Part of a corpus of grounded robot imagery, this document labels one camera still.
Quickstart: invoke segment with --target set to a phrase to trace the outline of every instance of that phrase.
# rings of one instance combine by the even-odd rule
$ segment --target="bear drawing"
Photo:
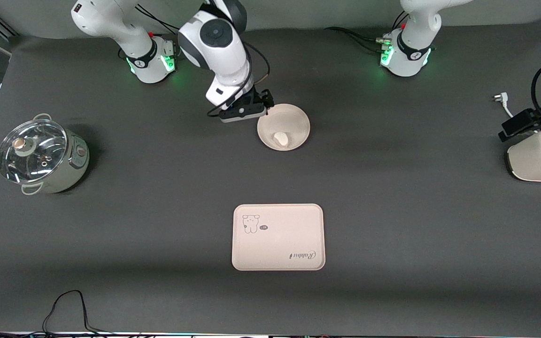
[[[244,215],[243,216],[243,228],[245,233],[256,233],[258,231],[259,215]]]

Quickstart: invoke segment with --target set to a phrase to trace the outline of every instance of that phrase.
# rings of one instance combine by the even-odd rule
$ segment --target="pot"
[[[17,126],[0,145],[0,173],[24,195],[52,194],[73,186],[86,171],[89,148],[49,114]]]

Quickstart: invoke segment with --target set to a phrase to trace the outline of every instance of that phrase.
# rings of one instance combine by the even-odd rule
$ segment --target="white wall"
[[[19,33],[47,38],[84,37],[70,9],[75,0],[0,0],[0,17]],[[154,15],[175,26],[187,21],[201,0],[142,0]],[[242,0],[248,29],[391,26],[402,10],[397,0]],[[442,12],[445,25],[494,25],[541,19],[541,0],[475,0]],[[139,13],[129,22],[163,28]]]

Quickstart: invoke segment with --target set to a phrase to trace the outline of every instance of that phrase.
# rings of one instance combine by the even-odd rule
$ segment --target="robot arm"
[[[215,73],[206,98],[223,110],[223,122],[263,116],[273,105],[270,92],[260,98],[254,88],[251,60],[239,37],[246,25],[238,0],[209,0],[178,32],[187,59]]]
[[[412,77],[427,64],[431,44],[442,28],[442,9],[460,6],[473,0],[400,0],[410,14],[404,30],[385,34],[385,55],[381,65],[400,77]]]
[[[172,42],[150,37],[142,27],[127,25],[123,18],[139,0],[78,0],[72,19],[84,33],[109,37],[127,55],[131,70],[144,83],[157,83],[174,71]]]

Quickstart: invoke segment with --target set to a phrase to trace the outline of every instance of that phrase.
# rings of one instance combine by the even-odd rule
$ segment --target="green indicator light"
[[[166,67],[167,71],[174,71],[174,58],[171,56],[166,55],[160,55],[160,60],[162,60],[162,63],[164,64],[164,67]]]
[[[129,58],[126,58],[126,62],[129,64],[129,67],[131,68],[131,73],[135,74],[135,69],[133,69],[133,65],[129,61]]]
[[[381,63],[384,65],[384,66],[388,66],[389,65],[389,62],[391,61],[391,57],[394,55],[394,48],[391,46],[388,48],[387,51],[384,51],[384,53],[386,55],[384,55],[382,58],[381,58]]]
[[[429,51],[427,52],[427,56],[425,56],[425,61],[423,62],[423,66],[429,62],[429,54],[431,54],[431,48],[429,48]]]

